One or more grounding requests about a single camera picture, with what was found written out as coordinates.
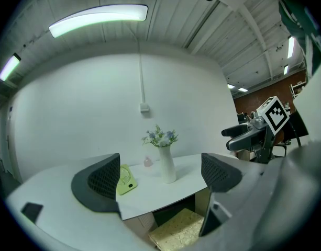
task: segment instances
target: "white table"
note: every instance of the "white table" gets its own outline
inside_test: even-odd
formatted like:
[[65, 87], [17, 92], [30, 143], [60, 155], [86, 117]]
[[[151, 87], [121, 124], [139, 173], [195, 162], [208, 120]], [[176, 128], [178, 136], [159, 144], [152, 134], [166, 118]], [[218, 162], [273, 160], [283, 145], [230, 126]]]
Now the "white table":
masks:
[[[236, 166], [244, 174], [252, 167], [257, 172], [256, 167], [262, 166], [231, 157], [234, 159], [226, 158], [227, 163]], [[108, 245], [104, 235], [113, 233], [113, 227], [106, 226], [112, 214], [95, 213], [87, 209], [71, 191], [73, 176], [101, 160], [101, 157], [94, 157], [39, 172], [7, 198], [7, 205], [19, 219], [25, 219], [20, 211], [27, 202], [42, 204], [44, 207], [36, 221], [37, 227], [79, 250], [103, 250]], [[172, 184], [161, 181], [157, 162], [149, 168], [143, 165], [130, 167], [138, 187], [125, 195], [116, 196], [124, 220], [168, 206], [206, 187], [201, 177], [201, 154], [173, 160], [177, 180]]]

